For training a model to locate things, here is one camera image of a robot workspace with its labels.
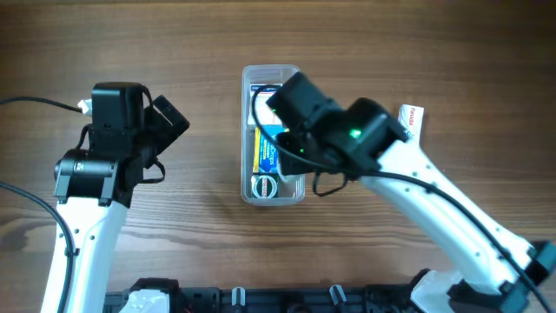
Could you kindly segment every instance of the clear plastic container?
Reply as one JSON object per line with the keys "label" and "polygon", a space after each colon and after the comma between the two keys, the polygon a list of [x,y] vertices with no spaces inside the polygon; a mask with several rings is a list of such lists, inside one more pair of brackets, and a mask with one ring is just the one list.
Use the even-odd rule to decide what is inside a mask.
{"label": "clear plastic container", "polygon": [[[243,69],[242,79],[242,197],[247,203],[254,205],[290,205],[300,202],[305,197],[305,175],[283,177],[276,173],[261,173],[255,171],[255,145],[256,138],[261,144],[260,132],[250,116],[252,85],[283,84],[299,69],[294,65],[249,65]],[[259,94],[259,97],[268,97],[269,94]],[[281,122],[273,113],[263,116],[257,109],[257,116],[263,126],[273,124],[270,129],[279,129]],[[267,186],[268,193],[259,191],[262,184]]]}

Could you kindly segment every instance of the green led indicator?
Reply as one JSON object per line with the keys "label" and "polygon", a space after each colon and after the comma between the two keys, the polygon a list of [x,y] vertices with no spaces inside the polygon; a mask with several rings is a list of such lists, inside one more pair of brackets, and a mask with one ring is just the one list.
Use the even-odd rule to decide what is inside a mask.
{"label": "green led indicator", "polygon": [[361,130],[350,130],[350,131],[349,131],[349,135],[350,135],[352,138],[357,139],[357,138],[359,138],[359,137],[361,136]]}

